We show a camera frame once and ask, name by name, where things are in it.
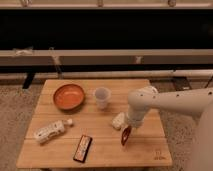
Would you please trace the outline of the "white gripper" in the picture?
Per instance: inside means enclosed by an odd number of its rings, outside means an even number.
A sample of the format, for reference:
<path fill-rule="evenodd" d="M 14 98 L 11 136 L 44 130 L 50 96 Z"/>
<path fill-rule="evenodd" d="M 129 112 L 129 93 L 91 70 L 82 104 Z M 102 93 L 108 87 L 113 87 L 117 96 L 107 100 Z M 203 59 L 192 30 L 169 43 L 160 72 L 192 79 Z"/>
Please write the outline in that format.
<path fill-rule="evenodd" d="M 125 115 L 125 122 L 131 127 L 138 128 L 142 125 L 144 116 L 144 111 L 128 110 Z"/>

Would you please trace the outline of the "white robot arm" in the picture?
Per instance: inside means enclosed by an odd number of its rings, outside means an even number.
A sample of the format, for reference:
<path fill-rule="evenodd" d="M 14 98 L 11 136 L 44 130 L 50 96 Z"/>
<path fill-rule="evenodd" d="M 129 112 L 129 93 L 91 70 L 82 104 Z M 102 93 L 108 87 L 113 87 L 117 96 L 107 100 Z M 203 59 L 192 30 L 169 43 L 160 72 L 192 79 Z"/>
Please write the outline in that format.
<path fill-rule="evenodd" d="M 150 109 L 199 116 L 185 171 L 213 171 L 213 88 L 159 93 L 153 86 L 128 93 L 126 123 L 139 127 Z"/>

